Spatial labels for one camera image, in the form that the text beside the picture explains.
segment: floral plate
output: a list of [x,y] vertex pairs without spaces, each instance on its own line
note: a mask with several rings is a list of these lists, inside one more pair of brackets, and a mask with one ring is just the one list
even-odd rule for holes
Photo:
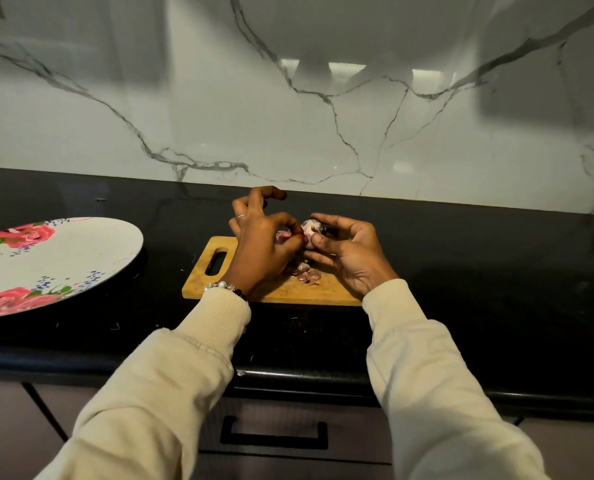
[[117,274],[139,253],[134,225],[72,217],[0,231],[0,316],[50,305]]

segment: black countertop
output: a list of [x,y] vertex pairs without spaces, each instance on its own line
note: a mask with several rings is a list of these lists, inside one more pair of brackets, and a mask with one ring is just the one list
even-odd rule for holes
[[[195,305],[181,297],[212,235],[230,235],[247,189],[0,169],[0,229],[116,217],[144,249],[113,279],[54,305],[0,317],[0,378],[100,385],[151,331]],[[373,222],[426,315],[445,323],[470,370],[509,415],[594,420],[594,216],[292,192],[270,201]],[[376,404],[370,327],[358,307],[252,303],[227,394]]]

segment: cream sleeve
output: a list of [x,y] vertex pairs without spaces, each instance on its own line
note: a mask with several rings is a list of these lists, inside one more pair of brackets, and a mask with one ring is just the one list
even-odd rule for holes
[[545,479],[534,443],[504,422],[448,329],[428,320],[404,280],[368,293],[370,382],[388,415],[399,479]]
[[157,330],[84,407],[38,479],[187,479],[206,414],[232,379],[250,307],[212,288],[175,331]]

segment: hand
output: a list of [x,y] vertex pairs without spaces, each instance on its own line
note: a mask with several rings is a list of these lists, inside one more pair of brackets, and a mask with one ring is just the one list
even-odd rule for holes
[[[279,212],[264,215],[267,198],[285,200],[288,196],[277,187],[255,187],[246,197],[232,202],[235,216],[228,224],[239,244],[235,257],[221,280],[240,289],[248,295],[259,283],[281,273],[288,261],[305,245],[303,229],[297,219]],[[287,227],[293,235],[283,244],[275,243],[275,234],[281,227]]]
[[306,258],[335,266],[350,288],[364,295],[381,283],[398,278],[381,250],[372,224],[327,214],[312,214],[312,218],[337,227],[341,240],[313,235],[311,242],[317,251],[305,251]]

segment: white marble wall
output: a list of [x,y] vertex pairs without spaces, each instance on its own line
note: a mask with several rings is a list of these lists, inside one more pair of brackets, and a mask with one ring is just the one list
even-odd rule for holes
[[0,1],[0,167],[594,212],[594,0]]

